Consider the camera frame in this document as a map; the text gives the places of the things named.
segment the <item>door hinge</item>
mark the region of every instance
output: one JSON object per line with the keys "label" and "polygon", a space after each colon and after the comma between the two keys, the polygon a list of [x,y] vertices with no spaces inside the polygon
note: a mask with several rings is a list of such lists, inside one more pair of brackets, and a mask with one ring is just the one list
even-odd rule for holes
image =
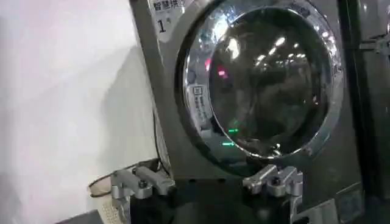
{"label": "door hinge", "polygon": [[390,34],[374,36],[364,40],[359,44],[359,50],[363,52],[374,51],[377,54],[390,56]]}

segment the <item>control panel label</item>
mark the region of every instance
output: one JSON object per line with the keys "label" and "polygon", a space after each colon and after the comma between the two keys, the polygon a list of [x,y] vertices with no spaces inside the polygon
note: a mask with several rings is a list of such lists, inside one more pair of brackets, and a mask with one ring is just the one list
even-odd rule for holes
{"label": "control panel label", "polygon": [[190,0],[149,0],[158,39],[167,42]]}
{"label": "control panel label", "polygon": [[191,85],[187,90],[191,115],[196,126],[202,129],[208,124],[209,118],[213,116],[208,98],[208,88],[206,85]]}

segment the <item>number 1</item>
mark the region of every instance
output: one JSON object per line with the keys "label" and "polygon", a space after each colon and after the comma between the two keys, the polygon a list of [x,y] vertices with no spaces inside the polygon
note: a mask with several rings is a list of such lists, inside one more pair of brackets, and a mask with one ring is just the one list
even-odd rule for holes
{"label": "number 1", "polygon": [[160,33],[166,32],[166,30],[164,29],[163,21],[162,20],[158,20],[157,22],[160,25]]}

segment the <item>washing machine door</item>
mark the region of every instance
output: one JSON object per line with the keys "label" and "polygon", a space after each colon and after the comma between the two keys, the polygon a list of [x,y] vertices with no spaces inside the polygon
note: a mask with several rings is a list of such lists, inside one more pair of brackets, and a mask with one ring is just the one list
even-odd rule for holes
{"label": "washing machine door", "polygon": [[326,18],[307,1],[215,3],[178,58],[192,135],[223,166],[248,157],[299,166],[337,122],[342,60]]}

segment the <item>washing machine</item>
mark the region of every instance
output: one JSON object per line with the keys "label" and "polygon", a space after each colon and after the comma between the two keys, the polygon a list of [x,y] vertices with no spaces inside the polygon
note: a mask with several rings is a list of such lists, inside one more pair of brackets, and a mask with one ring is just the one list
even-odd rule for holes
{"label": "washing machine", "polygon": [[130,3],[178,183],[294,166],[300,211],[361,213],[336,0]]}

